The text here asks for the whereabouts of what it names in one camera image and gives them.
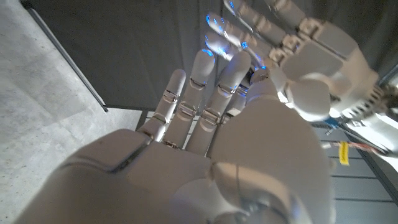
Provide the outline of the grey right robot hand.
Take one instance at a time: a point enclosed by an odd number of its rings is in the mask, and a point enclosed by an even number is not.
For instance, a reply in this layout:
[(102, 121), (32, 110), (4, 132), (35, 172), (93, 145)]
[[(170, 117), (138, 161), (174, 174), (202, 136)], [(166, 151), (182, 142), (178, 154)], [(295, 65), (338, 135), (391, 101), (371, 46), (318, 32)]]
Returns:
[(312, 127), (257, 73), (245, 108), (208, 151), (155, 140), (152, 121), (63, 161), (18, 223), (334, 223), (328, 156)]

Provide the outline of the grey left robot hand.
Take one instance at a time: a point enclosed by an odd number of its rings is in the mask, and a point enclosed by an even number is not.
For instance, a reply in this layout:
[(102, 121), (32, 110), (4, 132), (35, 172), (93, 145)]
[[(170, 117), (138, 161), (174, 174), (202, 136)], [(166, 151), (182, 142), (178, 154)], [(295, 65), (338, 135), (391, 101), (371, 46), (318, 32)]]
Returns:
[(268, 2), (285, 27), (245, 1), (224, 5), (241, 27), (209, 12), (206, 23), (215, 38), (206, 44), (228, 59), (248, 53), (255, 68), (274, 77), (277, 90), (305, 119), (361, 119), (381, 102), (377, 73), (358, 43), (338, 26), (307, 16), (293, 1)]

